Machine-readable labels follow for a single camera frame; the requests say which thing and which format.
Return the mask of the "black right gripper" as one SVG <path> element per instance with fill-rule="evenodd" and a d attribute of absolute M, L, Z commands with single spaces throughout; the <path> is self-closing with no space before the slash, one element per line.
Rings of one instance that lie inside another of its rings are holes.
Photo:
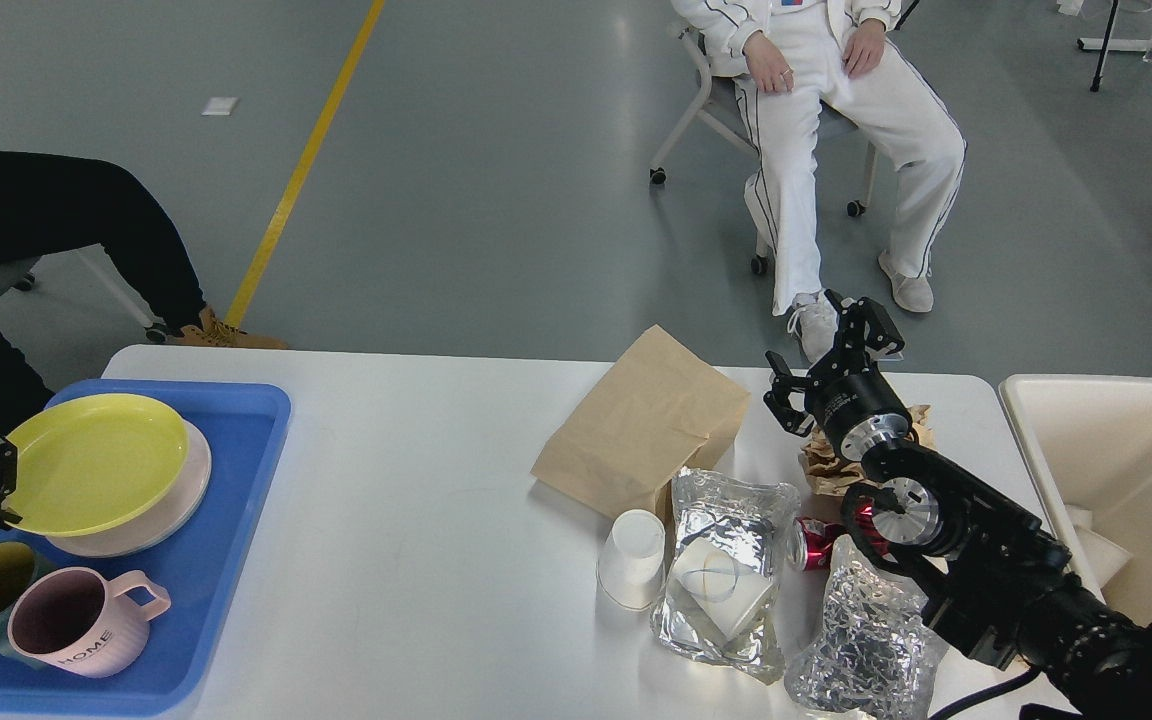
<path fill-rule="evenodd" d="M 838 457 L 859 462 L 870 448 L 905 439 L 914 429 L 908 407 L 878 373 L 882 357 L 901 359 L 905 338 L 886 306 L 873 300 L 846 300 L 832 290 L 826 300 L 836 310 L 838 328 L 824 355 L 824 374 L 841 378 L 808 393 L 810 415 L 791 404 L 791 396 L 812 388 L 812 370 L 795 374 L 781 354 L 765 351 L 772 376 L 764 406 L 781 429 L 797 437 L 806 438 L 817 423 Z"/>

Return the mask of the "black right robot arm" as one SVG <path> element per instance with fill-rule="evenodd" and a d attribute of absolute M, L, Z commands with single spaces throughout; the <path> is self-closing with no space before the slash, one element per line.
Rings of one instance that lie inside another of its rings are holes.
<path fill-rule="evenodd" d="M 1070 719 L 1152 719 L 1152 623 L 1137 626 L 1068 570 L 1070 551 L 1041 520 L 931 448 L 877 357 L 904 347 L 872 300 L 826 300 L 835 342 L 805 376 L 776 353 L 765 406 L 787 432 L 823 429 L 833 450 L 859 462 L 842 521 L 878 569 L 914 579 L 927 597 L 924 626 L 969 659 L 1020 679 L 954 702 L 943 717 L 1014 691 L 1038 675 L 1064 694 Z"/>

